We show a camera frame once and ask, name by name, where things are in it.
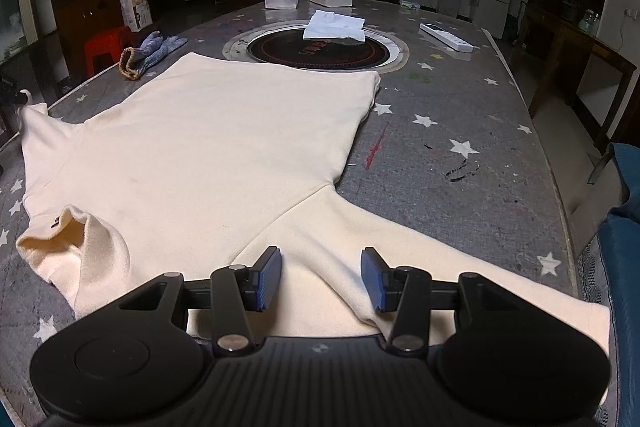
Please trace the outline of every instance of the metal screw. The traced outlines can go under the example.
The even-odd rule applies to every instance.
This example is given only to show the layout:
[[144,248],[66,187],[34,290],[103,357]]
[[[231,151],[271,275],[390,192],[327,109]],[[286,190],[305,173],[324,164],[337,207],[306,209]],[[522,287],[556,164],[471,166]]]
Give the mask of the metal screw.
[[424,346],[424,342],[415,335],[400,335],[391,341],[391,345],[396,349],[400,349],[400,351],[409,353],[421,349]]
[[224,335],[218,339],[218,346],[226,351],[238,351],[249,345],[247,337],[242,335]]

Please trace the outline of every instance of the power strip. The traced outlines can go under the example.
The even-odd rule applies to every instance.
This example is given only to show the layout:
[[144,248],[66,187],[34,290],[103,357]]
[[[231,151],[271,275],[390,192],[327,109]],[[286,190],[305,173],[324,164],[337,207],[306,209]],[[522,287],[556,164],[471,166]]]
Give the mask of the power strip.
[[427,32],[429,35],[436,37],[439,41],[444,42],[447,46],[453,48],[457,52],[471,53],[474,50],[474,47],[468,42],[463,41],[453,33],[449,33],[434,24],[422,23],[420,24],[420,29]]

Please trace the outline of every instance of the table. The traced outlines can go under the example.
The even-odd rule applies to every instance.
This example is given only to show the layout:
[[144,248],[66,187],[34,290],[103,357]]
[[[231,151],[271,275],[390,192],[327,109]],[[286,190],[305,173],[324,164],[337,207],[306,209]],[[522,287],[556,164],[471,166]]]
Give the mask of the table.
[[[120,103],[184,54],[224,58],[223,47],[233,37],[276,21],[308,20],[316,8],[300,0],[296,10],[267,12],[256,5],[213,19],[185,31],[189,42],[140,81],[124,80],[112,68],[70,93],[50,114],[81,123]],[[401,69],[382,74],[376,102],[391,113],[372,112],[360,126],[338,193],[470,255],[574,294],[551,172],[520,93],[485,33],[461,20],[383,2],[354,0],[351,14],[401,39],[410,56]],[[418,31],[421,22],[444,26],[476,49],[468,60],[457,60]],[[437,124],[427,127],[417,116]],[[465,158],[452,151],[451,140],[468,141],[478,153]],[[7,231],[6,244],[0,241],[0,389],[20,418],[33,425],[42,418],[28,380],[31,355],[41,343],[38,332],[46,333],[49,324],[59,330],[73,316],[58,291],[39,279],[14,247],[28,224],[23,208],[10,211],[24,195],[18,139],[0,151],[0,164],[0,231]],[[549,252],[561,261],[556,276],[542,275],[538,257]]]
[[519,61],[522,58],[522,53],[524,52],[523,44],[529,34],[530,28],[533,25],[543,26],[551,30],[554,37],[551,44],[551,50],[549,51],[545,61],[545,70],[542,79],[538,85],[538,89],[536,89],[536,92],[533,95],[531,103],[529,104],[529,115],[531,118],[533,118],[540,109],[540,106],[544,102],[554,83],[554,75],[562,63],[562,47],[566,42],[575,44],[588,53],[600,57],[607,64],[610,64],[622,73],[620,84],[618,85],[618,90],[616,91],[613,102],[611,103],[609,112],[607,113],[604,123],[594,140],[594,145],[598,149],[603,150],[609,142],[607,132],[620,109],[622,99],[625,96],[629,82],[631,81],[631,76],[636,70],[636,66],[629,60],[626,60],[626,58],[622,57],[622,55],[620,55],[616,50],[607,46],[604,42],[599,41],[596,37],[583,32],[577,26],[572,25],[539,6],[527,4],[524,12],[524,18],[522,19],[522,26],[520,27],[520,34],[516,41],[515,51],[510,61],[511,71],[515,71],[518,67]]

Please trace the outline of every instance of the black round plate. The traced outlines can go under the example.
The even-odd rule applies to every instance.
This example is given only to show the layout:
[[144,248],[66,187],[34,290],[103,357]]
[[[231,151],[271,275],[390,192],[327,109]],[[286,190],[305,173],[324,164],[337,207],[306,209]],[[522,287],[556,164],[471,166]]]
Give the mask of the black round plate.
[[375,68],[389,59],[389,50],[377,40],[307,39],[304,28],[291,28],[263,35],[247,47],[248,53],[263,62],[304,70],[363,70]]

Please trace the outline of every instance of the white star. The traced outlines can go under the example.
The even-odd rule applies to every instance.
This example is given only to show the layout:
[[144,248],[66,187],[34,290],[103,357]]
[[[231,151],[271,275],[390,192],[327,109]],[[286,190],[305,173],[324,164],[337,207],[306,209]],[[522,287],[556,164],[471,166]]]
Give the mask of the white star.
[[11,187],[11,193],[13,194],[16,190],[20,190],[22,188],[22,182],[24,180],[16,180],[14,186]]
[[20,200],[15,200],[14,206],[9,209],[9,212],[13,216],[16,212],[20,212]]
[[58,333],[58,331],[53,325],[53,315],[51,315],[47,322],[40,319],[40,329],[33,334],[33,338],[40,339],[44,342],[48,338],[53,337],[56,333]]
[[546,257],[542,257],[541,255],[536,256],[540,264],[542,264],[542,273],[540,275],[544,275],[545,273],[550,273],[558,277],[556,273],[556,268],[561,264],[558,259],[554,259],[553,254],[549,252]]
[[434,122],[433,120],[431,120],[431,118],[429,118],[428,116],[420,116],[418,114],[414,114],[415,120],[412,121],[412,123],[421,123],[423,126],[425,126],[427,129],[429,127],[431,127],[432,125],[437,125],[438,122]]
[[379,115],[382,116],[385,113],[393,114],[393,112],[389,109],[391,105],[382,105],[381,103],[377,103],[376,107],[373,110]]
[[449,139],[449,141],[453,144],[451,152],[459,152],[465,158],[469,158],[470,154],[479,154],[478,151],[474,151],[473,149],[471,149],[471,146],[469,145],[468,141],[464,143],[460,143],[452,139]]

